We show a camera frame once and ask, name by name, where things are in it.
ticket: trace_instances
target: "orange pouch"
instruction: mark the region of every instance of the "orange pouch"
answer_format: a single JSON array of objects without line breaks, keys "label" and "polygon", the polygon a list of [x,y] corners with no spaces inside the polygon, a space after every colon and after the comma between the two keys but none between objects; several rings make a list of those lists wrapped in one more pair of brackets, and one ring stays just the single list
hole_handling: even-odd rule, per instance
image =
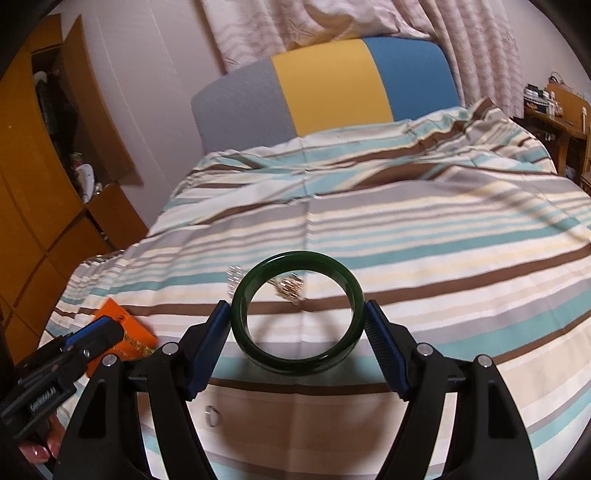
[{"label": "orange pouch", "polygon": [[100,310],[96,312],[95,320],[104,315],[120,323],[125,330],[125,336],[113,348],[88,363],[86,375],[89,378],[95,372],[102,358],[109,353],[114,353],[122,360],[136,360],[151,355],[158,345],[158,339],[146,327],[127,313],[123,307],[117,305],[114,300],[107,299]]}]

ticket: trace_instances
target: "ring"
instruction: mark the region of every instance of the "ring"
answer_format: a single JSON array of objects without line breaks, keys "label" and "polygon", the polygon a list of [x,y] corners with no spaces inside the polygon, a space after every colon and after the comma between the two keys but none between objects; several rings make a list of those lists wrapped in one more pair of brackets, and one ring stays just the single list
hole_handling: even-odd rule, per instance
[{"label": "ring", "polygon": [[[287,359],[271,355],[255,344],[248,331],[248,306],[259,288],[270,278],[293,270],[309,270],[337,282],[345,291],[353,311],[351,325],[343,338],[326,352],[309,358]],[[232,299],[232,332],[244,354],[257,365],[292,377],[313,375],[332,368],[351,353],[363,332],[364,305],[365,299],[359,282],[343,264],[317,252],[285,252],[263,260],[244,276],[236,288]]]}]

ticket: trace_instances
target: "human hand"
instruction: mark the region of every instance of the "human hand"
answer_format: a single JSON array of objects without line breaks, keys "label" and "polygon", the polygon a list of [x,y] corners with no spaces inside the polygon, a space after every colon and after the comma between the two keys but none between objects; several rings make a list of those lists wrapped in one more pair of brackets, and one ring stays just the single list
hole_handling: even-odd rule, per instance
[{"label": "human hand", "polygon": [[46,463],[51,456],[57,458],[60,453],[61,441],[64,439],[66,429],[61,425],[54,413],[49,417],[51,430],[47,436],[47,447],[33,442],[22,442],[18,447],[25,458],[34,465]]}]

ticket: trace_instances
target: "silver bolt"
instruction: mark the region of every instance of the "silver bolt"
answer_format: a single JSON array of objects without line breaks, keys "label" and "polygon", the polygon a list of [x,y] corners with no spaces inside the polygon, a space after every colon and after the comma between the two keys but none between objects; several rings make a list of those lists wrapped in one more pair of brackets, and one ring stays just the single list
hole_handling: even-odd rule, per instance
[{"label": "silver bolt", "polygon": [[211,428],[215,428],[220,425],[221,416],[220,413],[211,405],[205,407],[205,423]]},{"label": "silver bolt", "polygon": [[419,343],[417,345],[417,352],[422,356],[429,356],[433,353],[433,347],[428,343]]},{"label": "silver bolt", "polygon": [[478,355],[478,363],[484,368],[488,368],[492,365],[492,358],[488,355]]},{"label": "silver bolt", "polygon": [[178,344],[174,342],[165,343],[162,347],[162,353],[164,355],[172,355],[178,352]]},{"label": "silver bolt", "polygon": [[117,362],[117,355],[113,355],[110,353],[109,355],[105,355],[103,358],[103,365],[106,367],[112,367]]}]

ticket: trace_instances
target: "wall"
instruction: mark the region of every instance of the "wall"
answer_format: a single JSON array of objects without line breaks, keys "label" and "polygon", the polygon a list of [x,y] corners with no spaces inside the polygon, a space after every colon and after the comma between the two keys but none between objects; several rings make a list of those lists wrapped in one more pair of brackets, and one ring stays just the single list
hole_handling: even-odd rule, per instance
[{"label": "wall", "polygon": [[190,101],[222,75],[199,0],[64,0],[64,37],[82,14],[103,97],[137,169],[121,181],[144,222],[154,223],[203,150]]},{"label": "wall", "polygon": [[576,92],[591,93],[591,80],[569,44],[529,0],[503,0],[513,27],[525,83],[544,87],[553,70]]}]

